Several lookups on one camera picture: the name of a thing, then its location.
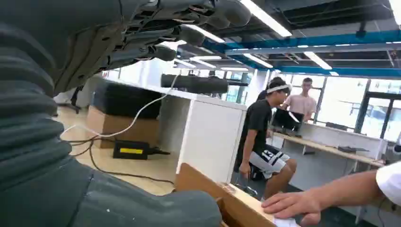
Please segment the person's hand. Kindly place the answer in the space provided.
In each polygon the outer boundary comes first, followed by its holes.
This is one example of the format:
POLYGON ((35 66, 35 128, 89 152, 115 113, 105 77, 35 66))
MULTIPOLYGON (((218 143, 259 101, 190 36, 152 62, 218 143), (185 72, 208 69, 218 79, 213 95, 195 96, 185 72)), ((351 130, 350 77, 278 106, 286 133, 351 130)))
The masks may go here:
POLYGON ((309 192, 278 193, 262 202, 263 211, 278 219, 302 215, 300 226, 316 225, 321 221, 319 201, 309 192))

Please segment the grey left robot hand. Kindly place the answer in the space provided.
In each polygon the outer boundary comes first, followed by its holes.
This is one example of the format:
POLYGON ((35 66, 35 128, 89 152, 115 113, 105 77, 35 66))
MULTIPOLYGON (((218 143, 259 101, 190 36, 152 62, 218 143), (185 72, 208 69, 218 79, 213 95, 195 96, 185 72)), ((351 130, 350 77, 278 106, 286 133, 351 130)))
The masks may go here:
POLYGON ((3 0, 0 3, 0 224, 218 227, 206 192, 156 196, 78 162, 54 97, 138 54, 122 48, 181 24, 246 25, 237 0, 3 0))

